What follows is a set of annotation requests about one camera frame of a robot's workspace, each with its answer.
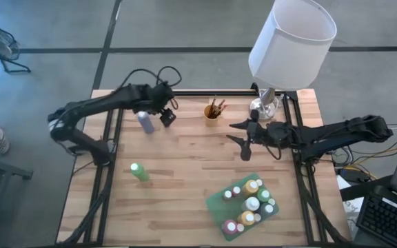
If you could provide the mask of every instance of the lamp base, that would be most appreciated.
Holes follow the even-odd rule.
[[[270,103],[268,105],[263,105],[261,103],[261,99],[260,98],[254,99],[251,102],[251,105],[250,105],[250,108],[249,108],[249,113],[252,110],[257,110],[258,113],[260,114],[260,116],[259,116],[260,120],[262,120],[262,121],[270,120],[272,117],[274,117],[275,111],[276,111],[276,106],[275,106],[274,102],[276,102],[276,104],[278,105],[278,99],[277,98],[275,98],[272,101],[272,103]]]

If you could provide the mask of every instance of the green tray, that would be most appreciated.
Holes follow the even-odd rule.
[[[230,200],[223,200],[223,192],[226,190],[231,190],[235,186],[239,186],[242,188],[244,184],[248,180],[256,180],[260,179],[257,173],[250,174],[249,176],[246,176],[245,178],[241,179],[237,183],[234,183],[233,185],[230,185],[229,187],[223,189],[219,193],[215,193],[212,196],[210,196],[206,200],[206,205],[207,208],[210,210],[212,218],[214,219],[215,224],[217,227],[221,230],[221,225],[223,222],[226,220],[235,220],[237,217],[243,213],[243,210],[241,209],[241,205],[245,201],[245,197],[243,197],[242,194],[238,195],[236,198],[230,199]],[[260,187],[260,189],[266,188],[265,183],[263,181],[263,185]],[[280,209],[278,208],[278,204],[275,201],[274,205],[274,211],[272,212],[272,215],[276,215]],[[225,239],[227,241],[232,241],[233,239],[237,238],[238,236],[244,234],[246,231],[249,231],[251,228],[255,227],[257,224],[261,223],[263,220],[266,218],[262,218],[259,222],[254,223],[253,225],[250,226],[245,226],[245,231],[235,234],[225,234],[223,231],[221,233],[224,235]]]

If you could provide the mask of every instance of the blue bottle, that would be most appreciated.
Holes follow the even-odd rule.
[[[150,115],[147,112],[140,111],[137,113],[137,120],[143,127],[143,131],[147,134],[154,132],[154,126],[151,123]]]

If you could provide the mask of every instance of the keyboard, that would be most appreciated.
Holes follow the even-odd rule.
[[[356,225],[397,247],[397,195],[377,186],[364,198]]]

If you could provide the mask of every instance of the yellow cable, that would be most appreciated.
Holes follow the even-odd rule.
[[[350,169],[350,170],[356,170],[356,171],[359,171],[359,172],[364,172],[364,173],[366,173],[366,174],[369,174],[369,176],[371,176],[372,178],[378,179],[378,177],[375,176],[375,175],[373,175],[372,173],[366,172],[366,171],[363,170],[363,169],[358,169],[357,167],[354,167],[354,166],[352,166],[352,167],[344,167],[343,169]]]
[[[365,159],[364,159],[363,161],[361,161],[361,162],[356,162],[356,161],[355,161],[355,163],[352,163],[351,165],[348,165],[348,166],[346,166],[346,167],[354,167],[354,166],[356,166],[356,165],[361,165],[361,163],[364,163],[365,161],[367,161],[367,160],[369,160],[369,159],[371,159],[371,158],[373,158],[373,157],[375,157],[375,156],[377,156],[377,155],[385,154],[385,153],[387,153],[387,152],[394,152],[394,151],[397,151],[397,148],[393,148],[393,149],[389,149],[389,150],[387,150],[387,151],[375,153],[375,154],[373,154],[373,155],[371,155],[371,156],[368,156],[367,158],[365,158]]]

